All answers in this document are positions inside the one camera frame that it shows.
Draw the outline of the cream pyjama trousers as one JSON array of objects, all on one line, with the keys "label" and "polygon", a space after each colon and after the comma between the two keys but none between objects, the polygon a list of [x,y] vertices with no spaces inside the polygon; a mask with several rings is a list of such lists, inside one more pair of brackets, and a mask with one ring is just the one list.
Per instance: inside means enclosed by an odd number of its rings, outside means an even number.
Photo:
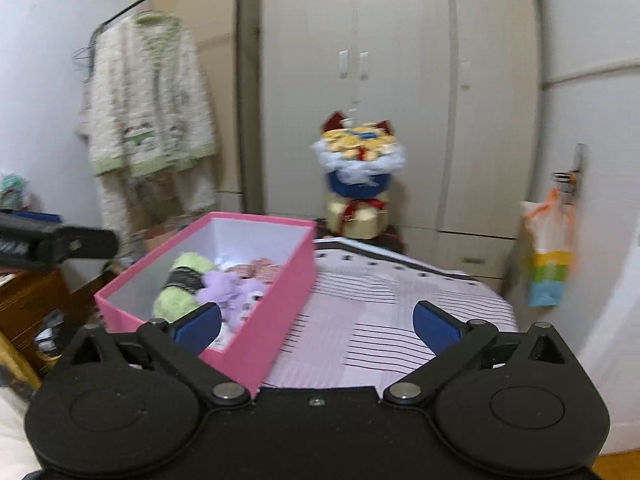
[{"label": "cream pyjama trousers", "polygon": [[143,177],[119,171],[96,177],[104,229],[116,233],[119,251],[130,252],[134,239],[178,218],[195,218],[217,205],[213,159],[177,171],[160,170]]}]

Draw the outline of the pink floral scrunchie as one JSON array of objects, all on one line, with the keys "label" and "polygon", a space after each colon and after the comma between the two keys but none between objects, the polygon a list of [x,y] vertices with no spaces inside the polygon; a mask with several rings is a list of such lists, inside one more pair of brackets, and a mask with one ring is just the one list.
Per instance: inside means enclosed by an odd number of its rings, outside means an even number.
[{"label": "pink floral scrunchie", "polygon": [[270,285],[277,278],[281,267],[268,258],[257,258],[249,263],[241,263],[227,269],[227,273],[235,274],[240,280],[257,280]]}]

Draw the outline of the beige wardrobe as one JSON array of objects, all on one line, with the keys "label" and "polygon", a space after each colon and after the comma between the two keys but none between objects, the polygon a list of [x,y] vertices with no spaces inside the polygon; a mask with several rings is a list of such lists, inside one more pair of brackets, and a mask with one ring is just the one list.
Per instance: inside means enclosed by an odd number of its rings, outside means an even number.
[{"label": "beige wardrobe", "polygon": [[225,210],[314,219],[312,152],[341,110],[390,122],[407,166],[390,222],[410,256],[506,274],[537,142],[536,0],[151,0],[200,49]]}]

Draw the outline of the cream green knit cardigan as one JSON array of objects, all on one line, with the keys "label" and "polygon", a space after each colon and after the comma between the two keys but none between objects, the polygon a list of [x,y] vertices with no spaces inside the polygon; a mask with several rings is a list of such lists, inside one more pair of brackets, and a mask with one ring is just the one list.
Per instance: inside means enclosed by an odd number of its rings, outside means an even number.
[{"label": "cream green knit cardigan", "polygon": [[97,177],[189,170],[217,154],[198,49],[180,18],[143,12],[99,34],[86,136]]}]

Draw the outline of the flower bouquet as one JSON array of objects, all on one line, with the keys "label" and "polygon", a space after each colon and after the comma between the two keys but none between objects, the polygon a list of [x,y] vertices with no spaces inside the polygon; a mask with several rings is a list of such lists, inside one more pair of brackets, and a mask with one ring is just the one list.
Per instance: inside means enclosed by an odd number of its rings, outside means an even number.
[{"label": "flower bouquet", "polygon": [[405,169],[406,150],[390,122],[365,122],[340,110],[321,126],[312,150],[326,176],[326,228],[373,240],[390,223],[390,185]]}]

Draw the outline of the purple plush toy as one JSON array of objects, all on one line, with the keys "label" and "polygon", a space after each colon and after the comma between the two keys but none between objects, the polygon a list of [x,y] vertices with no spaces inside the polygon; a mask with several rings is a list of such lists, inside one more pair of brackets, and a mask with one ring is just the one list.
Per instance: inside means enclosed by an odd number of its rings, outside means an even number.
[{"label": "purple plush toy", "polygon": [[257,280],[240,280],[235,274],[208,271],[203,275],[204,287],[196,293],[201,306],[216,304],[222,320],[237,332],[250,317],[256,304],[265,296],[268,285]]}]

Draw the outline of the pink storage box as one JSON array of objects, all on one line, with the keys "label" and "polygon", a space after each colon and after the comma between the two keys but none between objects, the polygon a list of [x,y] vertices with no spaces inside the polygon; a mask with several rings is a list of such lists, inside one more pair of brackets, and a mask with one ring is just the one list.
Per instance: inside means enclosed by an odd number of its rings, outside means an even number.
[{"label": "pink storage box", "polygon": [[179,231],[96,293],[106,328],[133,332],[160,312],[167,283],[221,302],[221,330],[200,358],[257,392],[316,280],[309,220],[212,212]]}]

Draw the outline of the green yarn ball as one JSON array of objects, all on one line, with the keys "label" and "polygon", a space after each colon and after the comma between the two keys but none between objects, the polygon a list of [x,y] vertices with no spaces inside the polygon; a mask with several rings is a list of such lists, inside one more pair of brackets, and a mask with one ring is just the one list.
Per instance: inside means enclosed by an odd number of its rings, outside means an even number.
[{"label": "green yarn ball", "polygon": [[152,317],[172,323],[197,309],[196,294],[204,287],[204,274],[216,269],[216,264],[209,258],[197,252],[182,252],[172,264],[165,285],[154,301]]}]

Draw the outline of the white door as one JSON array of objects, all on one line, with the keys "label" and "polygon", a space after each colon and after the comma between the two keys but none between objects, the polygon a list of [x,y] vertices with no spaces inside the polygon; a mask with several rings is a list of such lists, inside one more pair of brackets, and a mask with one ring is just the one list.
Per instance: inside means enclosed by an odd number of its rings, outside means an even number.
[{"label": "white door", "polygon": [[580,352],[582,365],[608,407],[611,429],[601,453],[639,447],[639,234]]}]

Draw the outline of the striped bed sheet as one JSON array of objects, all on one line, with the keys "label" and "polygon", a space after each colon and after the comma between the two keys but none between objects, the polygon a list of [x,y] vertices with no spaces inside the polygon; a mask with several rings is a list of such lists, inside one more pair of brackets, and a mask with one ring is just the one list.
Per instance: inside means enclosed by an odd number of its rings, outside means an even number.
[{"label": "striped bed sheet", "polygon": [[506,300],[460,271],[341,238],[316,240],[314,262],[314,287],[267,387],[383,391],[434,356],[413,330],[413,308],[421,300],[461,321],[482,318],[504,332],[518,328]]}]

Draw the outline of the colourful paper gift bag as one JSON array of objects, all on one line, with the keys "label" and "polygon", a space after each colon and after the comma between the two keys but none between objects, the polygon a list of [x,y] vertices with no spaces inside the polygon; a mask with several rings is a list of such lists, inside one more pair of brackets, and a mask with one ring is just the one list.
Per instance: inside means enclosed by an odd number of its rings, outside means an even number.
[{"label": "colourful paper gift bag", "polygon": [[521,227],[527,305],[559,307],[574,262],[574,205],[555,186],[543,202],[523,203]]}]

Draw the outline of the black clothes rack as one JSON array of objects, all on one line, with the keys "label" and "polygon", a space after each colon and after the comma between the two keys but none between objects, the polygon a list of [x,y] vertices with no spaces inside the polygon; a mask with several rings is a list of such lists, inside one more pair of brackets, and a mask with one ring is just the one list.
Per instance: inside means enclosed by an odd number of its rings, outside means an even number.
[{"label": "black clothes rack", "polygon": [[145,11],[175,15],[190,32],[216,127],[218,208],[246,211],[241,110],[243,0],[134,0],[92,33],[87,48],[89,72],[93,71],[100,33],[127,15]]}]

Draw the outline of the wooden side table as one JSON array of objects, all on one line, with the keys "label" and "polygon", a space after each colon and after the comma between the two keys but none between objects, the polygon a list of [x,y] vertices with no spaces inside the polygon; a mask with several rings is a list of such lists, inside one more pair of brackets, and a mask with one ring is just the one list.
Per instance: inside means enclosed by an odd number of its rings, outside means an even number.
[{"label": "wooden side table", "polygon": [[1,333],[41,376],[48,364],[37,353],[34,338],[44,318],[61,311],[72,324],[85,324],[96,314],[94,295],[108,282],[102,274],[72,292],[61,270],[23,271],[1,286]]}]

